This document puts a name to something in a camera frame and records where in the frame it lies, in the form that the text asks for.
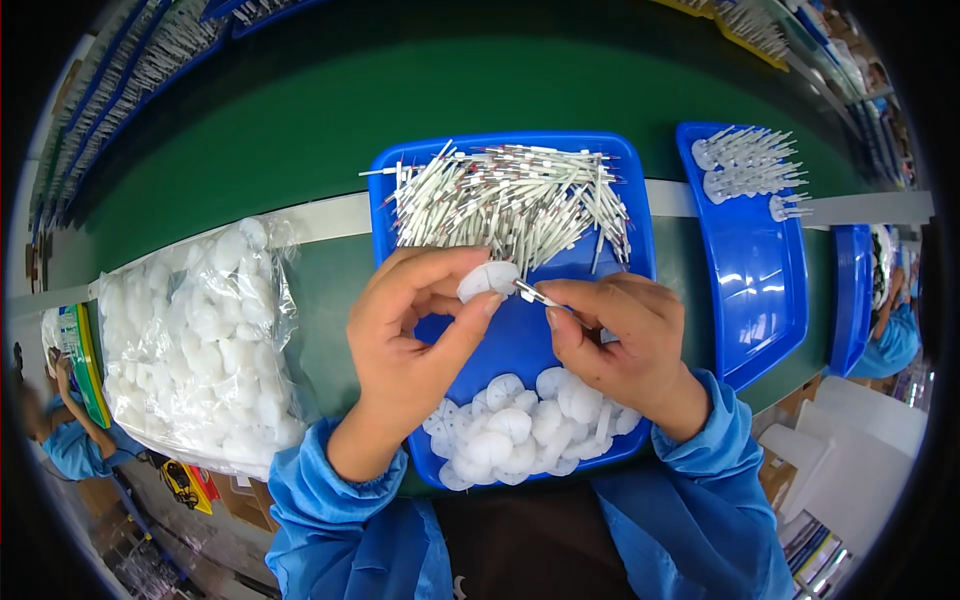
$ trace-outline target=green table surface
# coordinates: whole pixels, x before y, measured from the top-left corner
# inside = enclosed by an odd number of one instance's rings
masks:
[[[465,132],[618,132],[635,145],[646,177],[685,180],[674,141],[680,122],[756,123],[794,132],[813,196],[874,189],[839,118],[811,86],[726,42],[706,19],[639,0],[587,12],[590,3],[520,2],[506,25],[446,4],[396,13],[384,5],[376,17],[362,4],[320,5],[232,42],[147,105],[91,169],[71,208],[93,260],[61,256],[51,284],[85,284],[242,217],[362,190],[356,173],[384,148]],[[563,14],[544,18],[549,7]],[[356,27],[331,25],[345,20]],[[485,69],[483,78],[471,76]],[[489,79],[496,85],[477,87]],[[699,224],[655,217],[654,237],[660,282],[686,305],[684,360],[712,368]],[[805,230],[804,243],[809,330],[740,394],[755,411],[827,361],[833,250],[823,231]],[[344,325],[372,270],[370,236],[358,235],[302,246],[289,273],[300,329],[288,362],[324,415],[345,413],[359,393]],[[429,491],[409,472],[404,493]]]

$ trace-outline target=floor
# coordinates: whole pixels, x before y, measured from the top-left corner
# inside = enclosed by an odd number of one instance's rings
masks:
[[[155,535],[181,568],[189,572],[200,564],[212,563],[269,588],[277,587],[276,577],[263,562],[273,534],[233,518],[219,500],[213,501],[213,515],[191,511],[176,500],[150,464],[128,461],[120,470],[142,508],[162,525],[155,527]],[[237,600],[263,597],[243,586],[230,585],[218,591],[221,597]]]

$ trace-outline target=plastic bag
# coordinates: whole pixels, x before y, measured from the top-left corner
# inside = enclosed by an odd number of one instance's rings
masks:
[[[249,218],[101,275],[113,417],[190,465],[266,480],[305,425],[283,348],[296,328],[290,224]]]

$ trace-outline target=finger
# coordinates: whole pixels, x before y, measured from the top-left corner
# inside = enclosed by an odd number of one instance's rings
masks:
[[[546,309],[546,319],[550,323],[553,353],[568,371],[588,385],[595,385],[610,376],[611,365],[605,360],[603,352],[584,336],[583,328],[570,313],[562,308],[549,306]]]
[[[450,276],[464,276],[489,255],[488,248],[460,247],[404,258],[365,292],[361,314],[370,310],[375,323],[395,323],[419,290]]]
[[[460,248],[475,248],[480,249],[484,248],[487,251],[488,256],[490,255],[490,248],[485,246],[462,246]],[[376,283],[382,279],[386,274],[388,274],[397,264],[408,259],[414,258],[416,256],[421,256],[423,254],[430,254],[432,252],[445,252],[444,249],[436,248],[434,246],[419,246],[416,248],[397,248],[394,253],[387,257],[386,260],[380,265],[380,268],[376,270],[373,276],[370,278],[370,281],[367,282],[367,287],[365,290],[373,288]],[[453,284],[453,292],[450,294],[445,294],[446,296],[455,296],[457,285],[460,284],[460,279],[458,278]]]
[[[636,329],[651,315],[639,301],[612,283],[554,279],[541,281],[537,287],[554,302],[594,315],[598,323],[621,338],[620,331]]]
[[[675,325],[683,321],[683,305],[669,288],[639,281],[613,281],[610,284],[625,291],[669,324]]]
[[[422,246],[416,248],[397,248],[394,250],[390,256],[387,256],[387,259],[384,260],[380,267],[373,273],[373,276],[370,278],[370,281],[367,282],[367,286],[364,290],[369,290],[376,285],[376,282],[383,278],[384,275],[388,274],[398,262],[401,260],[412,258],[413,256],[419,256],[427,252],[435,252],[437,248],[432,246]]]
[[[471,298],[427,352],[425,360],[432,363],[432,372],[439,373],[446,385],[453,382],[457,373],[466,364],[490,325],[490,319],[503,301],[503,294],[484,292]]]
[[[663,296],[664,298],[679,301],[680,297],[677,296],[677,293],[666,287],[665,285],[660,285],[655,282],[653,279],[648,279],[647,277],[637,275],[636,273],[614,273],[600,279],[601,282],[611,282],[616,284],[626,284],[630,287],[636,289],[647,290],[648,292]]]
[[[427,300],[414,304],[414,310],[421,319],[430,314],[456,317],[463,307],[460,300],[446,296],[430,296]]]

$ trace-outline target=worker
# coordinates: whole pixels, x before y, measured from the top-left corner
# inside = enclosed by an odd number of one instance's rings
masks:
[[[502,302],[495,292],[456,298],[488,255],[397,250],[353,305],[359,400],[271,465],[280,528],[266,563],[284,597],[791,597],[750,408],[709,372],[686,368],[684,308],[645,277],[538,287],[619,337],[598,346],[571,314],[546,308],[557,358],[651,420],[659,460],[578,483],[396,496],[411,468],[401,443],[440,404]],[[432,346],[413,336],[431,312],[455,317]]]
[[[64,477],[79,481],[87,477],[108,477],[121,465],[146,448],[118,425],[104,429],[86,412],[83,397],[70,390],[70,359],[50,348],[56,375],[48,378],[57,392],[46,408],[39,394],[27,382],[20,384],[24,429],[31,440],[50,456]]]
[[[902,295],[903,281],[903,268],[898,266],[890,276],[890,293],[878,310],[874,333],[863,356],[853,365],[850,377],[883,379],[906,369],[917,356],[920,329],[911,306],[916,292],[911,287],[909,293]]]

